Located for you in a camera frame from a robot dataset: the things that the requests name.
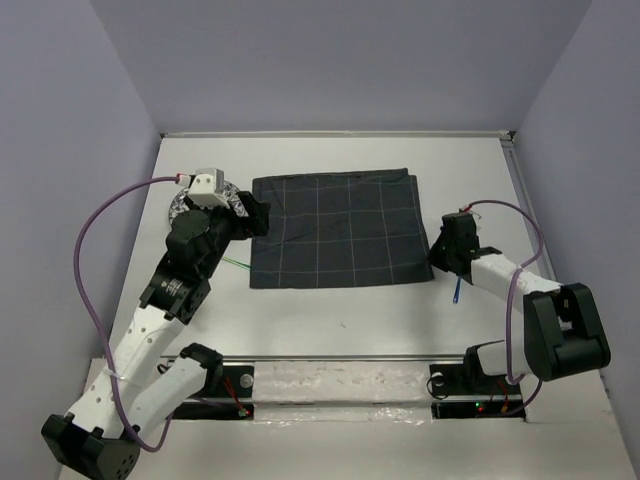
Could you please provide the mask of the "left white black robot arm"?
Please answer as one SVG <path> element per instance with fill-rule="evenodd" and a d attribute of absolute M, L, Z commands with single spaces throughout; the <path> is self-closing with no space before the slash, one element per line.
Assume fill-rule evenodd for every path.
<path fill-rule="evenodd" d="M 268 232 L 269 204 L 249 192 L 239 192 L 238 198 L 243 216 L 224 203 L 205 207 L 188 199 L 188 210 L 174 218 L 166 252 L 120 343 L 105 355 L 106 364 L 89 389 L 42 427 L 59 463 L 89 479 L 125 479 L 142 451 L 159 449 L 149 444 L 149 436 L 168 428 L 184 400 L 219 388 L 223 357 L 198 343 L 184 347 L 158 379 L 151 376 L 209 294 L 229 243 Z"/>

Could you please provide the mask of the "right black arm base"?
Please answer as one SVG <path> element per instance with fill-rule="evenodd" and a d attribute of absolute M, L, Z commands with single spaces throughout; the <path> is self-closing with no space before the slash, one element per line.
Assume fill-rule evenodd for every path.
<path fill-rule="evenodd" d="M 432 417 L 439 420 L 501 417 L 524 403 L 519 386 L 503 376 L 471 374 L 462 363 L 431 364 L 426 388 Z"/>

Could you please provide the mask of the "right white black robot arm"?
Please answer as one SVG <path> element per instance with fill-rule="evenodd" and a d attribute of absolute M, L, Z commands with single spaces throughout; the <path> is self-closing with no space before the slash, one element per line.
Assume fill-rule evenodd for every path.
<path fill-rule="evenodd" d="M 497 376 L 513 382 L 533 375 L 543 382 L 600 370 L 611 349 L 592 291 L 560 284 L 528 271 L 494 247 L 482 247 L 469 212 L 442 217 L 429 263 L 506 304 L 502 340 L 467 349 L 462 384 L 482 392 Z"/>

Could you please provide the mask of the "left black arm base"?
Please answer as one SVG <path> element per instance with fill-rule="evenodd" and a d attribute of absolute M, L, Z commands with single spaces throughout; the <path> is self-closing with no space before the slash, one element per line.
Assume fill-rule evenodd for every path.
<path fill-rule="evenodd" d="M 184 400 L 174 420 L 249 421 L 254 418 L 252 364 L 225 364 L 220 380 L 208 380 L 205 387 Z"/>

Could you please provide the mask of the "dark grey checked cloth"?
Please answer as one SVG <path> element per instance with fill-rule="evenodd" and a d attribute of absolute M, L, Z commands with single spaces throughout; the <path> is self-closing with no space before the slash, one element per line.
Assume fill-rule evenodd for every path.
<path fill-rule="evenodd" d="M 405 168 L 256 178 L 270 206 L 251 288 L 331 289 L 433 280 L 418 182 Z"/>

